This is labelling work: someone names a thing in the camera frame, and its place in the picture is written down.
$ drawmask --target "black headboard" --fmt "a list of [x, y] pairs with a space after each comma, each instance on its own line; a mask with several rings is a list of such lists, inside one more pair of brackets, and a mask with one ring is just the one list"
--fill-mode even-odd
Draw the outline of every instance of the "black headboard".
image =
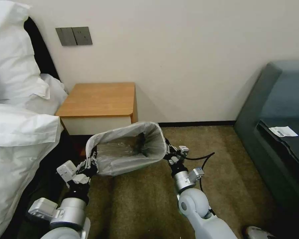
[[59, 80], [60, 78], [53, 64], [49, 50], [47, 49], [47, 46], [41, 36], [41, 33], [39, 32], [39, 29], [31, 18], [28, 18], [25, 21], [24, 29], [30, 36], [34, 50], [34, 58], [36, 59], [41, 73], [50, 74], [51, 76]]

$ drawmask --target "paper receipt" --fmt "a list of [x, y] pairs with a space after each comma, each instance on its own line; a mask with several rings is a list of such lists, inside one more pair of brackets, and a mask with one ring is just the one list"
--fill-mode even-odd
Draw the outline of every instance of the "paper receipt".
[[298, 136], [289, 126], [285, 127], [272, 127], [269, 128], [278, 137], [295, 137]]

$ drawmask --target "wooden tabletop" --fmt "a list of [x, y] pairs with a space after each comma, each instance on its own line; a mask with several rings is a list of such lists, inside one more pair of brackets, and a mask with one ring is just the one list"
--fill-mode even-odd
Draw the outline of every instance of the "wooden tabletop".
[[56, 115], [60, 117], [131, 116], [135, 83], [76, 84]]

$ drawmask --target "plastic bag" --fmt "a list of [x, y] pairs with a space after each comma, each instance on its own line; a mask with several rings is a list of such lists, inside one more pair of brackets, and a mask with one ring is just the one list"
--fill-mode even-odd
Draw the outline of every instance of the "plastic bag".
[[154, 122], [138, 122], [92, 136], [86, 143], [87, 157], [95, 146], [100, 175], [134, 171], [160, 161], [166, 154], [163, 132]]

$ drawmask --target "light switch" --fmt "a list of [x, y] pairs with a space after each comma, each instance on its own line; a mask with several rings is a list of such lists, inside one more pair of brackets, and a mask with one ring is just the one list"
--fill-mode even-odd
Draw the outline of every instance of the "light switch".
[[63, 46], [77, 45], [72, 28], [56, 28], [56, 32]]
[[72, 31], [78, 45], [92, 45], [89, 27], [72, 28]]

